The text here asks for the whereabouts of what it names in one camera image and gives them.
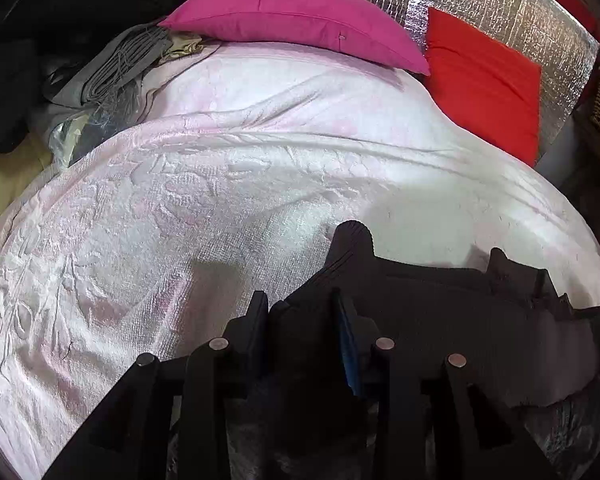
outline folded clothes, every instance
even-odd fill
[[[155,23],[136,25],[117,35],[51,101],[81,108],[115,97],[119,88],[141,75],[172,45],[168,31]]]
[[[157,66],[152,67],[164,51],[163,47],[159,51],[153,48],[135,67],[122,75],[118,83],[110,86],[101,100],[75,107],[51,102],[30,113],[30,130],[43,139],[61,167],[72,165],[116,133],[143,122],[151,111],[156,93],[176,76],[213,54],[220,45],[219,41],[203,44],[200,36],[193,35],[174,35],[173,39],[172,48],[167,49]],[[90,78],[81,93],[93,93],[95,81],[103,80],[114,56],[110,56],[106,65]],[[132,80],[126,81],[141,66],[144,68]],[[57,96],[63,94],[74,99],[79,91],[79,76],[84,70],[72,78],[75,84],[68,83]]]
[[[202,50],[202,37],[189,32],[172,32],[173,44],[160,58],[159,64],[164,64],[179,57],[188,56]]]

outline folded gray fabric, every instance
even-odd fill
[[[40,139],[49,145],[49,138],[52,130],[71,118],[83,114],[80,108],[69,108],[67,106],[56,105],[45,102],[39,107],[32,108],[27,115],[27,126],[29,131],[37,134]]]
[[[161,64],[149,70],[142,78],[138,110],[130,118],[130,122],[132,124],[143,123],[154,104],[155,94],[186,69],[211,56],[220,44],[220,41],[215,40],[207,41],[205,44],[196,44],[196,47],[200,47],[199,51],[174,59],[170,59],[173,52],[167,52],[165,57],[160,60]]]
[[[62,87],[52,102],[71,108],[100,104],[160,59],[173,44],[156,22],[128,28],[117,35]]]

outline pillow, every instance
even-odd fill
[[[532,166],[538,153],[541,68],[446,12],[429,8],[425,86],[465,130]]]
[[[283,41],[429,73],[408,33],[366,0],[187,0],[163,27],[225,41]]]

